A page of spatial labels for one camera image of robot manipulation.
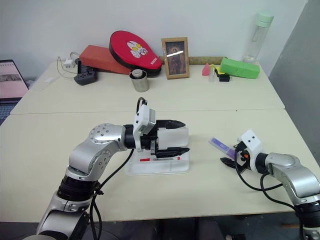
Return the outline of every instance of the white table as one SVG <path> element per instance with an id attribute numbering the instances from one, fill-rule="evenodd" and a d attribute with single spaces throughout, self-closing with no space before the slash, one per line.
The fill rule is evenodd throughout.
<path id="1" fill-rule="evenodd" d="M 157 110 L 157 102 L 150 100 Z M 131 124 L 134 111 L 10 115 L 0 126 L 0 221 L 38 222 L 64 177 L 72 149 L 97 124 Z M 232 146 L 252 129 L 266 153 L 296 155 L 320 177 L 320 169 L 283 109 L 225 111 L 157 111 L 157 119 L 174 119 L 189 127 L 190 170 L 184 174 L 128 176 L 118 172 L 97 203 L 104 221 L 177 218 L 290 211 L 245 186 L 219 160 L 224 154 L 208 143 L 216 137 Z M 101 180 L 129 151 L 113 156 Z M 260 175 L 246 170 L 255 186 Z M 266 186 L 276 184 L 265 179 Z M 289 201 L 283 188 L 270 192 Z"/>
<path id="2" fill-rule="evenodd" d="M 108 72 L 98 73 L 97 82 L 80 86 L 59 76 L 54 62 L 11 114 L 126 112 L 136 108 L 139 97 L 157 111 L 285 108 L 262 68 L 257 79 L 232 77 L 230 82 L 209 82 L 202 68 L 190 65 L 190 78 L 167 80 L 163 67 L 158 77 L 149 78 L 150 89 L 140 93 L 127 75 Z"/>

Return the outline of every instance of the red round pad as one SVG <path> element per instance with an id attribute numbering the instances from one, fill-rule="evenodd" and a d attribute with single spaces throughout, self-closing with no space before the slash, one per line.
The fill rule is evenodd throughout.
<path id="1" fill-rule="evenodd" d="M 109 50 L 114 59 L 130 69 L 146 71 L 150 77 L 161 71 L 161 60 L 139 36 L 128 31 L 115 31 L 110 37 Z"/>

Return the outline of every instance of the green box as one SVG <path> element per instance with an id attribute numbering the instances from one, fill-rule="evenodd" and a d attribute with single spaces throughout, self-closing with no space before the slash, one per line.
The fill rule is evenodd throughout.
<path id="1" fill-rule="evenodd" d="M 256 79 L 260 73 L 260 67 L 224 57 L 221 61 L 220 72 L 241 78 Z"/>

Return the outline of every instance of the robotic arm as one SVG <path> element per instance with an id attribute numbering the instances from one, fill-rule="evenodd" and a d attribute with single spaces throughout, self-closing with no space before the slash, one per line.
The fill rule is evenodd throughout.
<path id="1" fill-rule="evenodd" d="M 87 139 L 69 156 L 65 176 L 39 223 L 36 234 L 26 240 L 79 240 L 85 233 L 90 215 L 86 212 L 99 178 L 111 157 L 127 149 L 150 150 L 158 158 L 179 156 L 187 147 L 158 149 L 158 128 L 176 129 L 185 124 L 175 120 L 156 120 L 156 113 L 142 102 L 133 125 L 109 123 L 94 127 Z"/>
<path id="2" fill-rule="evenodd" d="M 263 153 L 259 138 L 248 130 L 235 146 L 249 168 L 270 174 L 280 181 L 294 205 L 295 214 L 303 224 L 303 238 L 320 239 L 320 184 L 316 176 L 293 155 Z"/>

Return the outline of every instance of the picture frame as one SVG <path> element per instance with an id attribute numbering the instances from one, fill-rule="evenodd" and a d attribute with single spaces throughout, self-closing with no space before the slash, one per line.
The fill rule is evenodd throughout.
<path id="1" fill-rule="evenodd" d="M 188 38 L 171 37 L 161 41 L 166 78 L 189 78 Z"/>

